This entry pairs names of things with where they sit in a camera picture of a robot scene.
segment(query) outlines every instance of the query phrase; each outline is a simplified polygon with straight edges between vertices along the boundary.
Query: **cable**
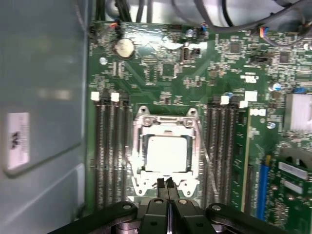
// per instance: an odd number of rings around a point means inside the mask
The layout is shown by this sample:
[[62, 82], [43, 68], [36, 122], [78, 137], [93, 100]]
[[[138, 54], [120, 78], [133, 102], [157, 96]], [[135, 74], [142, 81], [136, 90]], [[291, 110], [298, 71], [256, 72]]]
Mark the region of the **cable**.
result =
[[126, 19], [124, 12], [123, 12], [123, 7], [122, 7], [120, 0], [116, 0], [116, 7], [118, 9], [119, 17], [120, 17], [121, 21], [126, 22], [127, 19]]
[[147, 14], [146, 14], [146, 22], [153, 22], [153, 0], [147, 0]]
[[271, 22], [281, 16], [283, 16], [284, 14], [286, 14], [287, 12], [293, 10], [294, 8], [304, 4], [304, 3], [307, 3], [309, 2], [310, 0], [299, 0], [298, 2], [290, 5], [289, 7], [287, 8], [284, 8], [283, 10], [273, 14], [273, 15], [270, 15], [264, 19], [261, 19], [261, 20], [258, 20], [258, 21], [255, 21], [255, 22], [252, 22], [252, 23], [247, 23], [247, 24], [244, 24], [244, 25], [240, 25], [240, 26], [233, 26], [233, 27], [219, 27], [219, 26], [215, 26], [207, 11], [206, 11], [206, 8], [204, 6], [204, 3], [203, 3], [203, 0], [194, 0], [194, 3], [196, 5], [196, 8], [198, 9], [199, 13], [201, 14], [201, 16], [203, 17], [203, 19], [206, 21], [207, 25], [209, 26], [209, 28], [216, 32], [216, 33], [233, 33], [233, 32], [237, 32], [237, 31], [242, 31], [242, 30], [248, 30], [248, 29], [252, 29], [252, 28], [256, 28], [258, 27], [259, 25], [263, 25], [265, 23], [268, 23], [268, 22]]
[[120, 0], [120, 1], [121, 1], [122, 8], [123, 8], [123, 11], [125, 13], [127, 21], [132, 22], [131, 15], [130, 15], [130, 9], [129, 9], [127, 0]]
[[77, 16], [77, 19], [79, 21], [79, 24], [82, 28], [82, 30], [89, 36], [89, 38], [91, 39], [96, 39], [88, 30], [88, 28], [86, 27], [83, 19], [82, 19], [82, 15], [81, 15], [81, 11], [80, 11], [80, 8], [79, 8], [79, 3], [78, 3], [78, 0], [74, 0], [74, 7], [75, 7], [75, 12], [76, 12], [76, 16]]
[[96, 2], [96, 16], [95, 16], [95, 20], [99, 20], [100, 19], [100, 1], [101, 0], [97, 0]]
[[138, 1], [138, 10], [136, 14], [136, 22], [140, 23], [142, 21], [143, 9], [145, 5], [145, 0]]
[[298, 43], [300, 43], [302, 40], [304, 40], [306, 38], [306, 36], [309, 34], [309, 33], [312, 33], [312, 26], [310, 26], [309, 29], [307, 29], [305, 31], [304, 34], [301, 35], [301, 38], [299, 38], [298, 40], [290, 43], [290, 44], [279, 44], [277, 42], [275, 42], [274, 40], [271, 40], [267, 37], [267, 32], [264, 32], [264, 33], [261, 33], [260, 32], [260, 37], [268, 44], [272, 45], [272, 46], [275, 46], [275, 47], [279, 47], [279, 48], [287, 48], [287, 47], [292, 47], [294, 45], [297, 45]]
[[100, 14], [100, 17], [101, 17], [101, 20], [102, 21], [106, 21], [106, 16], [105, 16], [105, 0], [100, 0], [100, 11], [99, 11], [99, 14]]
[[222, 7], [222, 13], [223, 13], [223, 16], [224, 16], [224, 19], [225, 19], [226, 23], [230, 27], [233, 27], [234, 24], [233, 24], [233, 22], [232, 22], [232, 20], [231, 20], [231, 18], [229, 16], [226, 0], [221, 0], [221, 7]]
[[176, 0], [171, 0], [171, 5], [175, 11], [175, 14], [177, 16], [179, 16], [181, 19], [183, 19], [186, 23], [188, 23], [189, 25], [192, 25], [192, 26], [199, 26], [199, 23], [195, 23], [195, 22], [189, 20], [187, 17], [185, 17], [185, 15], [180, 11], [178, 6], [176, 5]]

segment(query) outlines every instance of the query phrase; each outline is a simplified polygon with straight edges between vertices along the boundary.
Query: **blue connector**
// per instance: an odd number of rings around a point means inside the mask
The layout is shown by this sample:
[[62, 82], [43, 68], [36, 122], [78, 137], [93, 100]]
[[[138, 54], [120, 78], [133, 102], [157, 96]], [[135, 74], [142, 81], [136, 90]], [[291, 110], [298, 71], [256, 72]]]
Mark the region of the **blue connector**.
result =
[[262, 164], [260, 167], [260, 182], [259, 182], [259, 194], [258, 194], [258, 207], [257, 207], [257, 218], [265, 221], [265, 208], [267, 200], [267, 185], [269, 178], [270, 168]]
[[306, 91], [306, 88], [304, 87], [298, 87], [298, 88], [294, 88], [293, 92], [295, 94], [305, 94], [307, 91]]

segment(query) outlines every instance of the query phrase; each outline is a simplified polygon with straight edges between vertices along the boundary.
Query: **capacitor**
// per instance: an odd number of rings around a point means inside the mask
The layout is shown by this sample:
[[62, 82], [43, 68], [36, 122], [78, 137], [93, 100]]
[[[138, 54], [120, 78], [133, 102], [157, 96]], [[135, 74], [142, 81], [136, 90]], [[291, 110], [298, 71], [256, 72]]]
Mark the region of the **capacitor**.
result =
[[233, 93], [231, 93], [231, 92], [225, 92], [223, 95], [228, 96], [229, 98], [233, 97]]
[[280, 83], [271, 83], [271, 84], [269, 85], [269, 90], [270, 90], [271, 92], [273, 92], [273, 91], [280, 91], [281, 89], [282, 89], [282, 86], [281, 86]]
[[194, 36], [194, 30], [193, 29], [187, 30], [185, 36], [186, 38], [192, 38]]

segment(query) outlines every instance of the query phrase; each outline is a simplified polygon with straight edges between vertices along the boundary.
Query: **sticker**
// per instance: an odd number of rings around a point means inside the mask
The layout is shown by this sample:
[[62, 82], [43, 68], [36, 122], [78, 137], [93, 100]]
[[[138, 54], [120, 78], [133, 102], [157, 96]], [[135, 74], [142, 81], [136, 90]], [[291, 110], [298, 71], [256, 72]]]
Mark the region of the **sticker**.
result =
[[29, 113], [8, 114], [8, 169], [29, 162]]
[[298, 169], [298, 168], [291, 166], [291, 165], [288, 165], [286, 163], [279, 162], [278, 168], [285, 171], [285, 172], [288, 172], [289, 174], [292, 174], [296, 177], [299, 177], [301, 179], [304, 179], [304, 180], [308, 179], [308, 172], [305, 172], [301, 169]]
[[245, 101], [257, 101], [258, 91], [245, 91]]
[[289, 189], [295, 191], [298, 194], [303, 194], [302, 188], [297, 186], [297, 185], [295, 185], [295, 184], [293, 184], [293, 183], [290, 183], [290, 182], [284, 180], [284, 185], [285, 185], [286, 188], [289, 188]]

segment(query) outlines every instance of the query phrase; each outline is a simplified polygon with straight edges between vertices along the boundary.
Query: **cpu socket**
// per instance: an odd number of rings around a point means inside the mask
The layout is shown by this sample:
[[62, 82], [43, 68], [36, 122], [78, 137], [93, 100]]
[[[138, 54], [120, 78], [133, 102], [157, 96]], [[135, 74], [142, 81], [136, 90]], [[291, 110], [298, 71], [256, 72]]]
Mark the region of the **cpu socket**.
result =
[[196, 108], [190, 108], [186, 116], [151, 115], [146, 106], [139, 108], [129, 158], [132, 182], [138, 196], [156, 189], [158, 178], [169, 177], [185, 197], [194, 194], [199, 183], [199, 128]]

